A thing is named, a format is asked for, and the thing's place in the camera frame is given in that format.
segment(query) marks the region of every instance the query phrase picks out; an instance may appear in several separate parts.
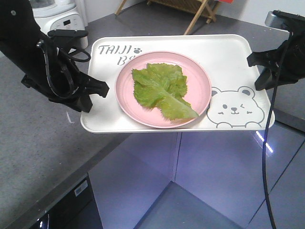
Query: white appliance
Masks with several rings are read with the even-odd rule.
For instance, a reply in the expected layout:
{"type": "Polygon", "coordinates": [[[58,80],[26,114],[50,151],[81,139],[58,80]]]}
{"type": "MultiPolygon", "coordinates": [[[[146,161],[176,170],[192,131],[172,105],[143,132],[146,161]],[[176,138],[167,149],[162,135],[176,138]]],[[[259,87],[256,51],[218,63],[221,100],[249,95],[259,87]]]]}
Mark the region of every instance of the white appliance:
{"type": "Polygon", "coordinates": [[[47,34],[54,29],[85,30],[74,0],[29,0],[33,8],[35,21],[41,31],[47,34]]]}

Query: wooden leg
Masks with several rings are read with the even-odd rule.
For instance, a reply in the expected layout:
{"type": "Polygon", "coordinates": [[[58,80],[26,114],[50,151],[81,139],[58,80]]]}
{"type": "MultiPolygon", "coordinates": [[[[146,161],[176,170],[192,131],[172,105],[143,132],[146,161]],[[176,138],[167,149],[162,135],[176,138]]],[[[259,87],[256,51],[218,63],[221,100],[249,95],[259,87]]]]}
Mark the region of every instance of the wooden leg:
{"type": "Polygon", "coordinates": [[[208,3],[208,0],[202,0],[201,6],[199,7],[199,10],[197,11],[197,13],[195,14],[193,20],[191,21],[189,27],[186,29],[186,31],[184,32],[184,35],[188,35],[191,30],[193,29],[195,23],[197,22],[199,16],[202,14],[206,4],[208,3]]]}
{"type": "Polygon", "coordinates": [[[115,12],[115,15],[119,15],[119,14],[121,13],[122,8],[123,8],[123,6],[124,6],[124,4],[125,4],[126,1],[127,1],[127,0],[123,0],[123,1],[122,1],[122,3],[120,4],[118,10],[115,12]]]}
{"type": "MultiPolygon", "coordinates": [[[[218,10],[220,4],[221,4],[220,1],[216,2],[215,5],[214,5],[214,7],[213,7],[213,9],[212,9],[212,12],[210,12],[208,8],[206,8],[206,9],[209,11],[209,14],[210,14],[210,15],[213,15],[213,16],[215,17],[215,14],[216,14],[216,12],[217,12],[217,10],[218,10]]],[[[209,24],[210,22],[211,22],[211,18],[209,18],[208,20],[206,20],[206,23],[209,24]]]]}
{"type": "Polygon", "coordinates": [[[206,23],[210,23],[211,20],[213,20],[214,22],[216,22],[216,17],[215,17],[215,13],[212,11],[211,7],[207,4],[206,5],[206,10],[208,11],[209,15],[210,15],[210,18],[208,20],[206,20],[206,23]]]}

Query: gray countertop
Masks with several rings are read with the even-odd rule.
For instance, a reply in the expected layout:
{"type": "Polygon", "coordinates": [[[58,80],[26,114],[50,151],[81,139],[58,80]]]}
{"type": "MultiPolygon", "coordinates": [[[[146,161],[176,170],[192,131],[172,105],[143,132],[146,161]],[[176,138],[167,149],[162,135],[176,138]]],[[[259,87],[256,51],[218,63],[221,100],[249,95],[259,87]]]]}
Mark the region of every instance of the gray countertop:
{"type": "MultiPolygon", "coordinates": [[[[86,30],[90,45],[101,37],[181,35],[192,17],[143,2],[118,17],[91,22],[86,30]]],[[[208,25],[199,20],[194,34],[239,34],[258,52],[277,48],[287,37],[281,31],[217,18],[208,25]]],[[[87,72],[88,63],[77,65],[87,72]]],[[[126,135],[88,133],[80,124],[80,113],[23,86],[22,71],[6,57],[0,58],[0,76],[0,228],[5,228],[21,215],[33,220],[126,135]]]]}

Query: bear illustration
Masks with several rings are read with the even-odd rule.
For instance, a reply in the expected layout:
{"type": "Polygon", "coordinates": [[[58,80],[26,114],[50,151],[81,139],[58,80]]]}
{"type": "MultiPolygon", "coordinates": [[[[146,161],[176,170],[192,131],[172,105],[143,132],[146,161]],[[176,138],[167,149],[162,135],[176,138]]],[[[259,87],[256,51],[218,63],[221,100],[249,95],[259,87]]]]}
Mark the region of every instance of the bear illustration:
{"type": "Polygon", "coordinates": [[[216,124],[216,128],[261,127],[264,112],[254,97],[254,90],[247,86],[237,91],[221,91],[212,87],[207,117],[216,124]]]}

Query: green lettuce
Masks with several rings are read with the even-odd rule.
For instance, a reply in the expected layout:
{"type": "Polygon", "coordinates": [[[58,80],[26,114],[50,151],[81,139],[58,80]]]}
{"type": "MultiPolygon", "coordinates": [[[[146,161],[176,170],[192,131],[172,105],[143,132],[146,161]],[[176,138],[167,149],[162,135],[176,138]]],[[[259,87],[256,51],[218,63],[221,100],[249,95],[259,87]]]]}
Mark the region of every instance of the green lettuce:
{"type": "Polygon", "coordinates": [[[187,93],[186,76],[178,65],[147,64],[146,69],[132,70],[133,95],[146,108],[158,107],[166,119],[191,119],[198,114],[183,99],[187,93]]]}

